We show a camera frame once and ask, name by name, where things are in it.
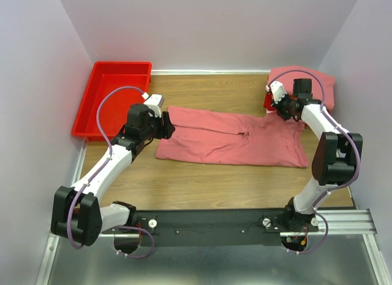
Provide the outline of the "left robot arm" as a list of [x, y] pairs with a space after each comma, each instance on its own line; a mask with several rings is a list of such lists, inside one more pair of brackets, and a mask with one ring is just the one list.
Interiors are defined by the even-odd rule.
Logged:
[[137, 222], [136, 208], [124, 202], [101, 207], [100, 201], [146, 145], [156, 139], [169, 139], [174, 131], [167, 111], [160, 112], [151, 105], [131, 105], [126, 123], [98, 163], [73, 186], [61, 186], [55, 192], [51, 232], [68, 239], [77, 249], [91, 246], [101, 232], [115, 227], [123, 233], [131, 232]]

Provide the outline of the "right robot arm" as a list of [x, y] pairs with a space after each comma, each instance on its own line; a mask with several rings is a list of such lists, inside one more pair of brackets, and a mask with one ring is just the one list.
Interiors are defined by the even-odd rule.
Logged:
[[363, 138], [342, 127], [323, 102], [313, 98], [310, 78], [294, 80], [292, 95], [278, 81], [269, 84], [269, 91], [272, 106], [283, 120], [302, 121], [318, 138], [311, 179], [289, 200], [284, 213], [274, 219], [284, 229], [294, 231], [311, 224], [318, 207], [330, 194], [358, 178]]

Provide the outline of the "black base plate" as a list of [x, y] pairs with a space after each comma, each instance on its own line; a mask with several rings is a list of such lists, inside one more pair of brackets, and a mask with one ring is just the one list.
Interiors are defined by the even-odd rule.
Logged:
[[157, 247], [279, 246], [284, 236], [316, 232], [311, 223], [289, 219], [283, 208], [138, 211], [137, 221]]

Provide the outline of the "red plastic bin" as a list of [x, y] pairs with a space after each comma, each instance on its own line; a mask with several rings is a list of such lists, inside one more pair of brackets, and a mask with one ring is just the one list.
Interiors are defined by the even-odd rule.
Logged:
[[[151, 82], [150, 62], [98, 61], [83, 93], [76, 115], [72, 135], [88, 141], [103, 141], [96, 122], [96, 113], [103, 99], [113, 90], [134, 86], [144, 92]], [[122, 89], [105, 101], [100, 111], [100, 125], [112, 139], [126, 122], [132, 104], [144, 102], [141, 93], [134, 89]]]

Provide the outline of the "folded red shirt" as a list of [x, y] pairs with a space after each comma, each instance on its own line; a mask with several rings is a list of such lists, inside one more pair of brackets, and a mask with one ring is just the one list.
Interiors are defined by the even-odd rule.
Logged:
[[267, 112], [274, 112], [276, 110], [273, 104], [274, 102], [272, 95], [266, 94], [263, 106]]

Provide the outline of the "pink t-shirt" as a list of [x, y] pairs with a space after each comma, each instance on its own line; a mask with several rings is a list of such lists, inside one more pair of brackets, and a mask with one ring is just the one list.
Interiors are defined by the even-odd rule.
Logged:
[[170, 106], [172, 137], [161, 140], [156, 158], [199, 164], [306, 168], [304, 124], [275, 113], [264, 117]]

